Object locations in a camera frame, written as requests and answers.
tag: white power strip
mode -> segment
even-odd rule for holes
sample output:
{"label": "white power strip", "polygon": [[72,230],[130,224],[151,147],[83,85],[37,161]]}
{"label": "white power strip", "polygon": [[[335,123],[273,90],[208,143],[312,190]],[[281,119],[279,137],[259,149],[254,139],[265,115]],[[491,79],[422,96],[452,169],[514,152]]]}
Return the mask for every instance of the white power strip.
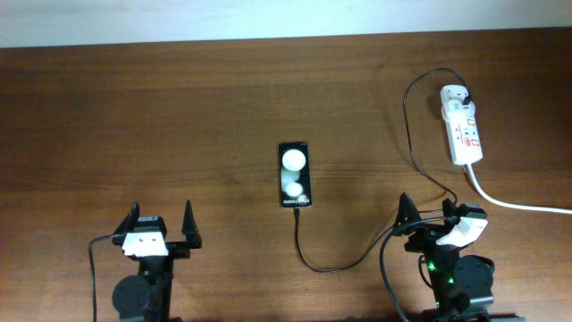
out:
{"label": "white power strip", "polygon": [[450,156],[453,163],[455,165],[463,165],[466,168],[471,183],[473,183],[473,186],[479,194],[481,194],[483,198],[491,201],[491,203],[507,208],[572,215],[572,210],[570,209],[515,205],[498,201],[484,193],[476,180],[475,172],[471,166],[483,158],[483,150],[481,149],[481,140],[476,130],[475,103],[470,101],[471,97],[468,96],[468,90],[464,86],[445,86],[441,90],[441,113],[447,125]]}
{"label": "white power strip", "polygon": [[476,130],[475,103],[463,105],[467,96],[467,89],[459,85],[447,85],[441,90],[441,113],[447,125],[450,156],[455,165],[470,165],[483,158]]}

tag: smartphone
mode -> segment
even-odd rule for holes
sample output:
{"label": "smartphone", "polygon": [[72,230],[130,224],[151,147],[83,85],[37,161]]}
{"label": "smartphone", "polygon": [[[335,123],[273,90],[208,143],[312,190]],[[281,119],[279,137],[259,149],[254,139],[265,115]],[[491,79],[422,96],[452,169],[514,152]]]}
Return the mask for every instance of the smartphone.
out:
{"label": "smartphone", "polygon": [[312,206],[310,159],[306,142],[278,145],[280,167],[280,203],[284,208]]}

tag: black wire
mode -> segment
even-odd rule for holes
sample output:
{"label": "black wire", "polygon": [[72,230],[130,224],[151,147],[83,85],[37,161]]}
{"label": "black wire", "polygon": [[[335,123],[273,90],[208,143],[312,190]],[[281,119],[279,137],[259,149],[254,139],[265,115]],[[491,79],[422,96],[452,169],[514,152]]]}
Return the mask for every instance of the black wire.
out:
{"label": "black wire", "polygon": [[377,242],[379,242],[382,239],[382,237],[385,234],[387,234],[387,232],[389,232],[390,229],[393,227],[393,226],[390,226],[381,235],[379,235],[379,237],[377,237],[375,239],[375,241],[367,248],[364,255],[362,255],[355,262],[353,262],[353,263],[351,263],[345,267],[340,267],[340,268],[319,269],[319,268],[312,267],[310,264],[308,264],[306,262],[306,260],[304,259],[304,255],[302,255],[302,250],[300,249],[299,238],[298,238],[298,235],[299,235],[298,234],[299,218],[300,218],[300,210],[299,210],[299,208],[294,208],[294,220],[296,221],[296,223],[294,224],[294,241],[296,242],[296,250],[298,251],[298,255],[299,255],[300,259],[302,260],[302,263],[304,263],[304,265],[306,265],[306,267],[310,268],[313,272],[316,272],[316,273],[339,273],[339,272],[342,272],[344,270],[347,270],[347,269],[350,269],[352,267],[357,266],[359,263],[361,263],[367,257],[367,255],[375,247]]}
{"label": "black wire", "polygon": [[423,278],[423,282],[425,282],[425,285],[429,286],[430,289],[433,289],[431,283],[427,281],[427,279],[425,278],[425,274],[423,273],[423,264],[425,263],[425,261],[423,260],[424,257],[425,257],[424,255],[419,256],[419,260],[417,261],[417,266],[419,267],[419,274],[421,275],[421,278]]}
{"label": "black wire", "polygon": [[434,218],[427,218],[427,219],[418,220],[418,221],[413,222],[413,223],[404,224],[404,225],[400,226],[399,228],[396,228],[396,229],[393,229],[392,231],[390,231],[387,234],[387,236],[385,236],[385,239],[383,240],[382,247],[379,250],[379,266],[380,266],[380,269],[382,270],[383,282],[385,283],[385,288],[387,288],[387,293],[390,295],[390,298],[393,301],[393,305],[395,305],[395,309],[397,310],[398,314],[400,315],[401,320],[404,322],[409,322],[409,320],[405,316],[405,312],[401,308],[400,303],[397,301],[397,298],[395,297],[395,294],[393,293],[393,290],[391,288],[390,281],[387,279],[387,274],[385,273],[385,265],[383,264],[383,252],[385,251],[385,246],[387,246],[387,242],[390,240],[390,238],[392,236],[396,235],[397,233],[400,233],[401,231],[403,231],[403,230],[405,230],[411,226],[425,224],[425,223],[431,223],[431,222],[440,221],[440,220],[447,220],[447,219],[448,219],[447,217],[434,217]]}
{"label": "black wire", "polygon": [[[408,94],[409,91],[411,90],[411,88],[413,87],[413,85],[415,85],[418,81],[422,80],[425,76],[427,76],[430,73],[434,73],[434,72],[450,72],[453,75],[455,75],[455,77],[457,77],[457,79],[463,84],[463,86],[465,86],[467,88],[467,92],[468,92],[468,96],[466,99],[469,100],[471,98],[471,91],[467,85],[467,83],[465,82],[465,80],[463,79],[463,77],[455,70],[452,70],[451,68],[445,68],[445,67],[440,67],[440,68],[435,68],[432,69],[429,72],[424,73],[423,75],[417,77],[416,79],[414,79],[411,84],[409,84],[408,88],[405,90],[405,94],[403,95],[403,117],[405,118],[405,130],[408,133],[408,145],[409,145],[409,155],[411,156],[411,162],[413,162],[413,165],[415,166],[415,168],[417,169],[417,171],[424,175],[425,178],[429,179],[431,182],[435,183],[436,185],[438,185],[439,187],[441,187],[443,190],[447,191],[448,193],[450,193],[451,195],[453,195],[453,198],[455,199],[453,201],[454,205],[457,205],[457,194],[455,192],[453,192],[451,189],[447,188],[445,185],[443,185],[442,183],[436,181],[433,177],[431,177],[431,175],[427,174],[425,171],[423,171],[421,169],[421,167],[419,167],[419,165],[417,164],[417,161],[415,160],[415,158],[413,157],[413,148],[411,147],[411,135],[409,134],[409,122],[408,122],[408,113],[407,113],[407,100],[408,100]],[[434,209],[434,210],[425,210],[425,211],[420,211],[420,213],[436,213],[436,212],[441,212],[442,209]]]}
{"label": "black wire", "polygon": [[91,249],[93,248],[93,245],[96,242],[106,241],[108,239],[112,239],[114,237],[119,237],[119,236],[121,235],[116,234],[116,235],[101,236],[89,242],[88,254],[89,254],[89,266],[91,267],[91,300],[93,302],[93,322],[97,321],[97,300],[96,300],[96,267],[93,263],[93,252]]}

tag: white cable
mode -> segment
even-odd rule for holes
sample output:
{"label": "white cable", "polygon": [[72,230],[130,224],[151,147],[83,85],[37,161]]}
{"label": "white cable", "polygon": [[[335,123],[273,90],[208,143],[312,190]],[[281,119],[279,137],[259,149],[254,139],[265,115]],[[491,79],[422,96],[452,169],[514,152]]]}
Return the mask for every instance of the white cable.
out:
{"label": "white cable", "polygon": [[548,212],[572,215],[572,210],[568,210],[568,209],[522,206],[522,205],[509,204],[507,202],[502,202],[502,201],[498,201],[496,199],[493,199],[493,198],[489,197],[489,195],[484,193],[484,191],[481,189],[481,186],[479,186],[479,183],[476,181],[475,173],[473,172],[473,167],[470,164],[466,165],[466,167],[468,170],[468,175],[471,178],[471,183],[473,183],[473,186],[475,186],[475,189],[481,194],[481,196],[483,196],[483,198],[491,201],[493,204],[503,206],[503,207],[507,207],[507,208],[521,209],[521,210],[548,211]]}

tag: wooden table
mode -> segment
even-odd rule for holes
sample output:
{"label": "wooden table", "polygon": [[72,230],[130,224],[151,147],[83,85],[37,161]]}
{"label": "wooden table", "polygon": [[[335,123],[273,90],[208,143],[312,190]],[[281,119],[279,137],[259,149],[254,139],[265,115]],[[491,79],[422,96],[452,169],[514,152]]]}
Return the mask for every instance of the wooden table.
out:
{"label": "wooden table", "polygon": [[[181,240],[191,199],[204,247],[175,264],[172,315],[185,321],[323,321],[395,316],[376,247],[337,275],[302,266],[293,216],[278,202],[277,144],[305,140],[314,206],[302,211],[308,260],[354,260],[392,223],[406,191],[446,198],[408,159],[401,99],[438,66],[472,87],[498,199],[572,208],[572,30],[412,33],[0,50],[0,314],[91,319],[88,242],[134,201]],[[490,223],[466,253],[496,262],[493,313],[572,317],[572,217],[500,208],[450,161],[435,74],[408,111],[418,163],[481,204]],[[404,309],[434,308],[416,254],[392,240],[386,265]],[[95,249],[101,321],[137,264]]]}

